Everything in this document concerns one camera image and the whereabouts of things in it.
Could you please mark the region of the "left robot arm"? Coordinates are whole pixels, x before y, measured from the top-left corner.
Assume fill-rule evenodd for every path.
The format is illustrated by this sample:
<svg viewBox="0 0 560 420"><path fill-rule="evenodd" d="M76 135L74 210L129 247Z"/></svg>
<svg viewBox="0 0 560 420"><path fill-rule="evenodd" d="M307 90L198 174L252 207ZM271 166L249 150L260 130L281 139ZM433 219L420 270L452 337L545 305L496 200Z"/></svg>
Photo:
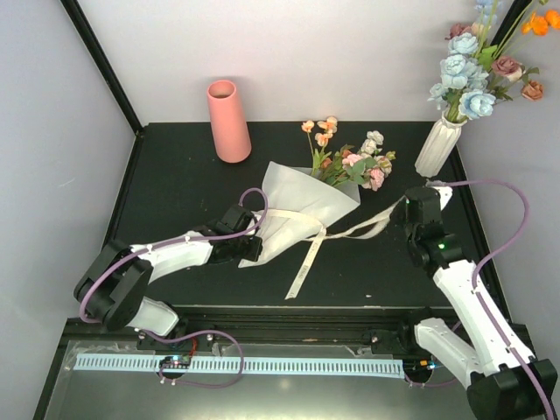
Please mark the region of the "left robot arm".
<svg viewBox="0 0 560 420"><path fill-rule="evenodd" d="M106 244L73 290L80 316L113 332L125 327L149 331L169 349L182 347L188 329L162 301L146 297L148 286L172 273L206 264L247 259L263 245L260 217L240 205L224 216L178 237L152 244Z"/></svg>

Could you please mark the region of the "white flower bouquet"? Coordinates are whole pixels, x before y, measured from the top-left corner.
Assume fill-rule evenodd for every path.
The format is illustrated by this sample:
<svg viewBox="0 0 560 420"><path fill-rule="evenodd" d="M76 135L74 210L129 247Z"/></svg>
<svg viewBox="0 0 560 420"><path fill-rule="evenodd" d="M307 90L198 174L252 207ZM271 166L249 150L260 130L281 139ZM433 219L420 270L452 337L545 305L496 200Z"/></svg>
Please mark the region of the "white flower bouquet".
<svg viewBox="0 0 560 420"><path fill-rule="evenodd" d="M338 130L338 120L329 116L323 121L302 123L311 151L311 167L297 169L269 163L262 181L268 198L268 211L280 209L310 215L327 228L358 208L359 190L377 192L393 169L396 152L384 148L384 135L369 131L356 147L345 144L339 150L327 147ZM241 268L264 265L305 238L312 227L295 220L264 217L259 237L262 253L256 262L241 260Z"/></svg>

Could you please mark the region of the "cream printed ribbon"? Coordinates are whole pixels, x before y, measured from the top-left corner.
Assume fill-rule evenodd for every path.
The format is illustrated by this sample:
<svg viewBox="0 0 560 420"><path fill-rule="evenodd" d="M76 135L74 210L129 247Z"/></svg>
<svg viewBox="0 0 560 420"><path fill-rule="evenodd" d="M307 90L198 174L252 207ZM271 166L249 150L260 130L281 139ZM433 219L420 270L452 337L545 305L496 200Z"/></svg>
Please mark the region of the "cream printed ribbon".
<svg viewBox="0 0 560 420"><path fill-rule="evenodd" d="M311 232L305 238L297 240L297 242L310 242L311 245L284 299L290 300L298 296L298 293L300 292L324 241L338 239L368 240L374 238L388 226L390 222L390 215L402 199L403 198L399 198L391 206L382 210L370 219L354 225L348 230L338 234L328 234L327 227L310 215L289 210L270 209L267 212L268 217L297 221L303 223L306 227L312 227L316 230L316 232Z"/></svg>

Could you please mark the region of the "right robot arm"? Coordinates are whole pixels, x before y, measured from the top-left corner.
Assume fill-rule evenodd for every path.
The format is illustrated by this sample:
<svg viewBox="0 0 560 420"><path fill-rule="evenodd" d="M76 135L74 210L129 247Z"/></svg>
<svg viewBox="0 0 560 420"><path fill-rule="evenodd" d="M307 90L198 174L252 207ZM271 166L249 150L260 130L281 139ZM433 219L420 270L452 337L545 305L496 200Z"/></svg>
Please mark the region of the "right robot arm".
<svg viewBox="0 0 560 420"><path fill-rule="evenodd" d="M464 387L478 419L555 419L556 368L519 338L482 283L476 262L445 230L443 210L453 187L436 183L408 189L390 219L403 227L411 261L444 293L468 338L431 317L400 327L399 345L409 353L423 349L435 356Z"/></svg>

